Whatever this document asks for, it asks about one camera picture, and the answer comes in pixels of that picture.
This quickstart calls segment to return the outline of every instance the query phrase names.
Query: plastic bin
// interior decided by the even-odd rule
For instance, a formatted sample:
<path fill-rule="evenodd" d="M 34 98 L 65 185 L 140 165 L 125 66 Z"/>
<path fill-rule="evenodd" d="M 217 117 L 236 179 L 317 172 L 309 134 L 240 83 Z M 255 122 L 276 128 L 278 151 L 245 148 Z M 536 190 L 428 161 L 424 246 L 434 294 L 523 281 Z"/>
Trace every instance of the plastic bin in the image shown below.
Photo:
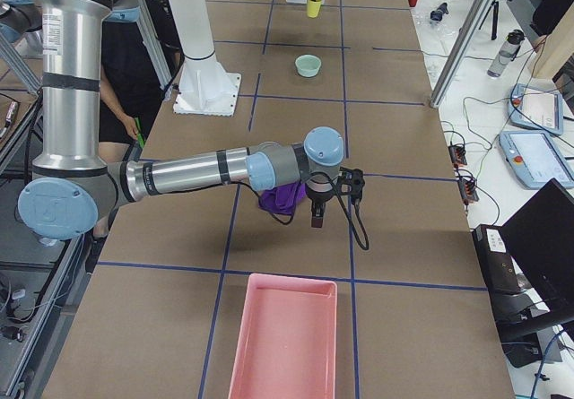
<path fill-rule="evenodd" d="M 249 276 L 229 399 L 335 398 L 336 284 Z"/>

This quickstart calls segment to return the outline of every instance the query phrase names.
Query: monitor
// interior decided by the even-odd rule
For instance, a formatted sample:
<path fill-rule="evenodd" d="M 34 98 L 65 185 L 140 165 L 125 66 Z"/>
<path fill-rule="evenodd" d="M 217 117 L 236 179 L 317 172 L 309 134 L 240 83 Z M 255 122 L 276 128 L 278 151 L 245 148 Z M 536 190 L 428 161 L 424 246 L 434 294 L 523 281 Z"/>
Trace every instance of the monitor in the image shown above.
<path fill-rule="evenodd" d="M 558 324 L 574 336 L 573 225 L 574 198 L 553 178 L 500 228 L 507 250 L 550 309 L 503 327 L 501 339 L 513 340 Z"/>

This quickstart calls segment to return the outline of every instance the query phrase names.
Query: purple cloth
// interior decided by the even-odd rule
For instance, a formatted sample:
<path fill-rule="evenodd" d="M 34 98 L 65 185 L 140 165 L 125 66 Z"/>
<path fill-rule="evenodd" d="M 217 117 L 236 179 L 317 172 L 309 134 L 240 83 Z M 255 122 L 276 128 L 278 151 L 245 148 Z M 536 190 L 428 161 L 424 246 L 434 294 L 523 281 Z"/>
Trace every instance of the purple cloth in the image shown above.
<path fill-rule="evenodd" d="M 266 190 L 259 198 L 259 207 L 270 213 L 291 215 L 295 206 L 305 197 L 305 186 L 300 182 Z"/>

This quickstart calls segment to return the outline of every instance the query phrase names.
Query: yellow cup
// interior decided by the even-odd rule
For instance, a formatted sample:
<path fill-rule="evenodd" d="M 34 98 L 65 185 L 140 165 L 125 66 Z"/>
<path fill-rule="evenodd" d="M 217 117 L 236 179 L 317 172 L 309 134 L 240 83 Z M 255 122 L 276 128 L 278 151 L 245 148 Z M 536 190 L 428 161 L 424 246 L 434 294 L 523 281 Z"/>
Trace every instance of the yellow cup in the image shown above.
<path fill-rule="evenodd" d="M 309 18 L 317 18 L 323 0 L 307 0 L 307 16 Z"/>

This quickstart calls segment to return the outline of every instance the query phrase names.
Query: light green bowl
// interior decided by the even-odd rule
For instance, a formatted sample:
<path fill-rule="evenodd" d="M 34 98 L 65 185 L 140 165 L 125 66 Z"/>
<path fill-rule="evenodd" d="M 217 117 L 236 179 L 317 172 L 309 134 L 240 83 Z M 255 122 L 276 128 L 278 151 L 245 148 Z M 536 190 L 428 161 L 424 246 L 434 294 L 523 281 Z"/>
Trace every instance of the light green bowl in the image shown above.
<path fill-rule="evenodd" d="M 297 73 L 305 78 L 312 78 L 317 75 L 321 68 L 321 59 L 318 56 L 299 56 L 295 60 Z"/>

